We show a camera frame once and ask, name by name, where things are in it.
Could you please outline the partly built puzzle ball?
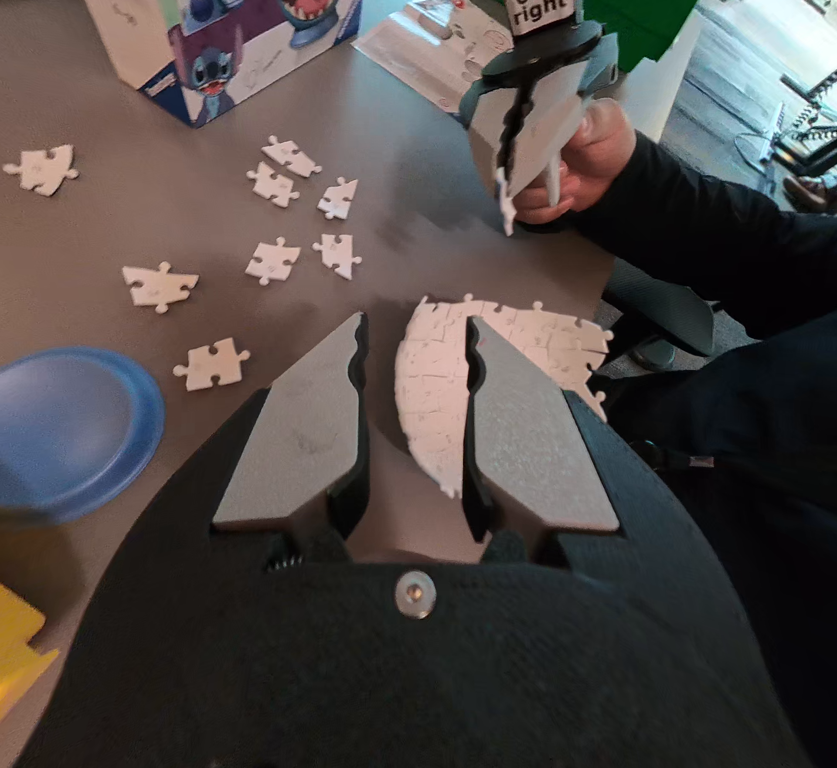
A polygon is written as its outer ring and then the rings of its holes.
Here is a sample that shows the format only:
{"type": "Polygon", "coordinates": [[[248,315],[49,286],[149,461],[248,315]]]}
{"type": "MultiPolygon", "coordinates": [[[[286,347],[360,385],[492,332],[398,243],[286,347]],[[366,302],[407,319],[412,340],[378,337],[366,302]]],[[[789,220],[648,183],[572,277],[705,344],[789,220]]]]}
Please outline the partly built puzzle ball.
{"type": "Polygon", "coordinates": [[[591,321],[546,311],[539,301],[516,309],[475,299],[471,293],[460,302],[420,300],[395,357],[394,397],[413,459],[453,500],[463,493],[470,317],[482,318],[604,421],[604,396],[590,389],[589,380],[605,364],[614,337],[591,321]]]}

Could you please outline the single white puzzle piece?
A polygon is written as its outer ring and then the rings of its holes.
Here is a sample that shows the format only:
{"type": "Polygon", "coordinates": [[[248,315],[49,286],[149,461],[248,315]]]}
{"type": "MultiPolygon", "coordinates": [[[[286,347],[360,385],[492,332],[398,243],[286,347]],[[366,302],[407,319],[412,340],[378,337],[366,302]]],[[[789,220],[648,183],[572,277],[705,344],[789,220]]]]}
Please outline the single white puzzle piece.
{"type": "Polygon", "coordinates": [[[515,230],[517,209],[509,193],[505,167],[498,167],[495,174],[495,193],[498,207],[503,220],[505,236],[510,238],[515,230]]]}

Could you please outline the cartoon printed puzzle box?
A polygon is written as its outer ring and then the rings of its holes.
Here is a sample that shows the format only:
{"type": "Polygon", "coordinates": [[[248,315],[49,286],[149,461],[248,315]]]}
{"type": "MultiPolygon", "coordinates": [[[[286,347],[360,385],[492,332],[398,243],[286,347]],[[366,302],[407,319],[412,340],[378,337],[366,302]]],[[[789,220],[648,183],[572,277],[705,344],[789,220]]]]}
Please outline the cartoon printed puzzle box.
{"type": "Polygon", "coordinates": [[[84,0],[117,77],[199,128],[354,38],[362,0],[84,0]]]}

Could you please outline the person's right hand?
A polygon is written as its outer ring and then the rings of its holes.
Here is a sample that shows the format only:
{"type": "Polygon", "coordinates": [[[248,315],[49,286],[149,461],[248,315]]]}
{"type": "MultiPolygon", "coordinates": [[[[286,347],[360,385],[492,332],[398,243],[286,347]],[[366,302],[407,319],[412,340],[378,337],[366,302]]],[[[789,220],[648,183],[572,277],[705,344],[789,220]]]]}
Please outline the person's right hand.
{"type": "Polygon", "coordinates": [[[552,201],[546,174],[541,173],[515,198],[516,221],[546,225],[571,211],[596,204],[627,166],[636,146],[636,133],[622,106],[614,99],[592,99],[561,152],[560,196],[552,201]]]}

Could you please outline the brown shoe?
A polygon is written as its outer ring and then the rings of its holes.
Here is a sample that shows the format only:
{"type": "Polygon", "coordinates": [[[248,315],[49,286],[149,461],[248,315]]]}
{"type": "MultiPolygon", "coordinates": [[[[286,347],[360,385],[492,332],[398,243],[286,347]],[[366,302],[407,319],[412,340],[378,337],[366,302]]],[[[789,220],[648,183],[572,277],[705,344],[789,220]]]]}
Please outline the brown shoe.
{"type": "Polygon", "coordinates": [[[783,180],[786,197],[797,212],[824,214],[836,213],[836,175],[827,173],[820,177],[793,177],[783,180]]]}

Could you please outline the yellow plastic bin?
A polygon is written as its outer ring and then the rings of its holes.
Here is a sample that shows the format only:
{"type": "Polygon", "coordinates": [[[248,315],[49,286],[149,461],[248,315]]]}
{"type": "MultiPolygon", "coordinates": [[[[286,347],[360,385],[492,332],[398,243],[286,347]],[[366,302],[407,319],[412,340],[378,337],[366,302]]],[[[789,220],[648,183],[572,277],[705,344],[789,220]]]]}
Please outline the yellow plastic bin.
{"type": "Polygon", "coordinates": [[[1,585],[1,719],[59,655],[58,649],[40,653],[31,646],[45,622],[44,614],[1,585]]]}

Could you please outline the black office chair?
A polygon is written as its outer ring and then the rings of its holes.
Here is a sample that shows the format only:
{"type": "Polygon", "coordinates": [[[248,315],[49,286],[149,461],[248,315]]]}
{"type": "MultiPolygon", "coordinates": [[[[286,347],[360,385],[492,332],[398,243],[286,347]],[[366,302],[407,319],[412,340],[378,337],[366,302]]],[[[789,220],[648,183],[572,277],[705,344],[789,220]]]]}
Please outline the black office chair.
{"type": "Polygon", "coordinates": [[[714,351],[718,306],[685,286],[654,279],[617,258],[602,301],[620,314],[609,327],[605,364],[625,356],[646,371],[666,372],[677,350],[700,358],[714,351]]]}

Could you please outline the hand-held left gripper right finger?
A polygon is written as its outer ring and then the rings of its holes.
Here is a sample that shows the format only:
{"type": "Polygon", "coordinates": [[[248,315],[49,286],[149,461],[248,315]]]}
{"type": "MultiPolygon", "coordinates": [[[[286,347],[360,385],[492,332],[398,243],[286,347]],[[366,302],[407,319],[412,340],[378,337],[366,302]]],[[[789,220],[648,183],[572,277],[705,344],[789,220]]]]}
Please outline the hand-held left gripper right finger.
{"type": "Polygon", "coordinates": [[[462,507],[475,542],[500,530],[614,534],[619,518],[563,389],[479,316],[466,320],[462,507]]]}

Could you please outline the scattered loose puzzle pieces group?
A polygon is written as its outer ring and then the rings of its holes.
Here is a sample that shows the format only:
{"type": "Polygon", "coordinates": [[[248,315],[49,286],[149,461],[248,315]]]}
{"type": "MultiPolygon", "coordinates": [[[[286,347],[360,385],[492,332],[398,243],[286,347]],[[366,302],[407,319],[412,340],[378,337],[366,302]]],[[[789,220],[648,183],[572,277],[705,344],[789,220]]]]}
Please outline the scattered loose puzzle pieces group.
{"type": "MultiPolygon", "coordinates": [[[[292,141],[279,142],[275,136],[262,148],[265,156],[280,167],[300,177],[310,177],[321,172],[321,166],[312,161],[292,141]]],[[[2,170],[18,178],[19,186],[43,197],[51,197],[65,180],[76,179],[73,146],[64,145],[47,150],[22,151],[19,161],[3,164],[2,170]]],[[[292,179],[281,175],[266,163],[260,162],[256,170],[246,175],[253,182],[253,191],[273,205],[287,209],[291,200],[299,198],[292,179]]],[[[338,177],[337,183],[326,189],[317,203],[325,219],[344,221],[357,192],[358,180],[338,177]]],[[[354,254],[351,236],[323,234],[312,249],[320,254],[322,264],[337,276],[351,280],[352,270],[361,263],[354,254]]],[[[301,249],[286,244],[278,237],[275,242],[261,242],[249,260],[245,274],[257,279],[261,287],[271,282],[287,281],[296,265],[301,249]]],[[[156,313],[167,313],[175,302],[183,302],[197,285],[197,274],[174,273],[168,262],[157,268],[123,267],[121,274],[131,293],[133,305],[152,307],[156,313]]],[[[238,350],[231,337],[211,345],[193,348],[187,353],[187,364],[176,365],[173,375],[184,378],[188,392],[228,386],[242,381],[242,365],[249,360],[247,350],[238,350]]]]}

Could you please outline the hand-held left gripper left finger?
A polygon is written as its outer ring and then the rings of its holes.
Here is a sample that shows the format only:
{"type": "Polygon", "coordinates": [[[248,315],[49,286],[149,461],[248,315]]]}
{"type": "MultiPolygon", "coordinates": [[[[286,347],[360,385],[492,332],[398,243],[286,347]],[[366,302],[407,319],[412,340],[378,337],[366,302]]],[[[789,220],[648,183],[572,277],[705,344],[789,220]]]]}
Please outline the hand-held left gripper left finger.
{"type": "Polygon", "coordinates": [[[283,372],[268,395],[214,514],[219,531],[331,527],[347,539],[370,497],[364,403],[368,317],[352,314],[283,372]]]}

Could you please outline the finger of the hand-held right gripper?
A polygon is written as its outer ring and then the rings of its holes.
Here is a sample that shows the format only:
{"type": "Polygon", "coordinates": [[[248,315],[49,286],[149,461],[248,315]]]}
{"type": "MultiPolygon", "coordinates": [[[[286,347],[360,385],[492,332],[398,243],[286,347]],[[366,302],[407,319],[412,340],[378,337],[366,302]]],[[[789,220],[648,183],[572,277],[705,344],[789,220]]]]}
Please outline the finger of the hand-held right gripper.
{"type": "Polygon", "coordinates": [[[520,92],[494,88],[477,100],[477,164],[487,174],[512,167],[516,137],[525,120],[520,92]]]}
{"type": "Polygon", "coordinates": [[[561,195],[561,151],[581,123],[584,105],[579,94],[588,60],[555,70],[538,80],[529,96],[531,109],[510,143],[506,167],[507,194],[514,199],[538,177],[550,204],[561,195]]]}

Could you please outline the blue round puzzle stand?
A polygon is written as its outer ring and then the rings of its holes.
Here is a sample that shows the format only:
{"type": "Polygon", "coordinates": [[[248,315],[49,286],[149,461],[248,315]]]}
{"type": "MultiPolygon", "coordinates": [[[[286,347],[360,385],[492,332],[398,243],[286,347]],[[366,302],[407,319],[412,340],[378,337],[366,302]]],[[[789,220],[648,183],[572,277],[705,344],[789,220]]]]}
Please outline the blue round puzzle stand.
{"type": "Polygon", "coordinates": [[[2,531],[99,510],[152,460],[165,417],[154,377],[112,350],[59,347],[3,366],[2,531]]]}

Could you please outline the printed sheet in plastic bag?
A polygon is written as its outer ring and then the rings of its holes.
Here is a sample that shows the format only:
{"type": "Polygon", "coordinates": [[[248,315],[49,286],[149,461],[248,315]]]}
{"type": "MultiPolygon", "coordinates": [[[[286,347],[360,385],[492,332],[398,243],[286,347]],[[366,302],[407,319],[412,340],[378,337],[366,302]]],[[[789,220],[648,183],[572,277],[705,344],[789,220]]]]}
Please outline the printed sheet in plastic bag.
{"type": "Polygon", "coordinates": [[[483,68],[512,47],[510,32],[471,0],[411,0],[359,37],[355,49],[447,114],[483,68]]]}

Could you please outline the person's right forearm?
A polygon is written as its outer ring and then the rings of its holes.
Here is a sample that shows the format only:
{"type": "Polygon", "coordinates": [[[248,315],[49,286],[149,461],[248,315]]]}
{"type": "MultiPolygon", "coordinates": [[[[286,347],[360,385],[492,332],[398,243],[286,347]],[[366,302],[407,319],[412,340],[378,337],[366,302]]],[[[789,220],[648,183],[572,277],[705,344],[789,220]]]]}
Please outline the person's right forearm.
{"type": "Polygon", "coordinates": [[[651,277],[720,302],[758,340],[835,315],[834,217],[783,211],[756,190],[687,167],[642,134],[574,226],[651,277]]]}

